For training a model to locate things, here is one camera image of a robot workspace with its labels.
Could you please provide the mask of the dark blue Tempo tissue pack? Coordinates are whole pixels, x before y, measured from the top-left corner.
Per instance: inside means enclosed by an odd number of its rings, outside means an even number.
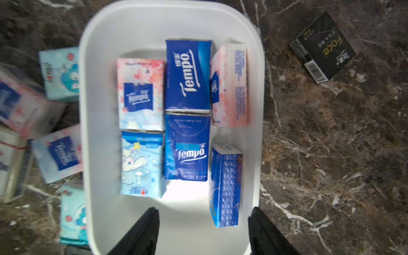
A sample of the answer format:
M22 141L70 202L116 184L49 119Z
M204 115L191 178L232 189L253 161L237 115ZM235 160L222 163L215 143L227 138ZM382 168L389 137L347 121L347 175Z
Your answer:
M167 40L165 110L210 113L210 40Z

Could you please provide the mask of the blue patterned tissue pack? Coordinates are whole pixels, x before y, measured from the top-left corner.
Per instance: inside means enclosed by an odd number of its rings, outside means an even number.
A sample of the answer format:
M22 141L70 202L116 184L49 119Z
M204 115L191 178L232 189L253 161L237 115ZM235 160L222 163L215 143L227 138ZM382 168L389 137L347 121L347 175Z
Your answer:
M232 145L213 144L209 181L210 214L217 228L237 226L243 154Z

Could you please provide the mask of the light blue cartoon tissue pack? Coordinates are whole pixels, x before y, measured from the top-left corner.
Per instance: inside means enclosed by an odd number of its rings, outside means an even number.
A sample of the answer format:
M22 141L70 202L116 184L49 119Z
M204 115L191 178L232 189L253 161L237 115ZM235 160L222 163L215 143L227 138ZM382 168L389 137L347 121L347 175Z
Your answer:
M164 134L122 131L121 141L121 194L162 198L167 189Z

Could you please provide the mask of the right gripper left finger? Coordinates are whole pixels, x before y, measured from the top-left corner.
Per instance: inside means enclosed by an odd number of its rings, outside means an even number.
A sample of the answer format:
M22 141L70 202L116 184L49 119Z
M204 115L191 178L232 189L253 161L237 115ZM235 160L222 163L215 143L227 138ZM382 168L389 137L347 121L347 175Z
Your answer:
M109 255L154 255L159 235L159 211L150 207Z

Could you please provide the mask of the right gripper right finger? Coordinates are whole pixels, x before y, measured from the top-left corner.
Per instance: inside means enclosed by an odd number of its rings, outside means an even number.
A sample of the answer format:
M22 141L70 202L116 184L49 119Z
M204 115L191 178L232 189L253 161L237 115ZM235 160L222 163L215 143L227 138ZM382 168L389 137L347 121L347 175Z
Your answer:
M248 228L252 255L300 255L259 207L253 208Z

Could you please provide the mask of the pink floral Tempo tissue pack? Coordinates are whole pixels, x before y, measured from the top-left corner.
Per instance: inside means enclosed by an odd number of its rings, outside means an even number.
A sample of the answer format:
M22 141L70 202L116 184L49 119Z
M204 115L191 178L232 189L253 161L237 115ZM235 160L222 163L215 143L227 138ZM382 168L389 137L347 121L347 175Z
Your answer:
M120 129L163 132L164 60L119 58L116 64Z

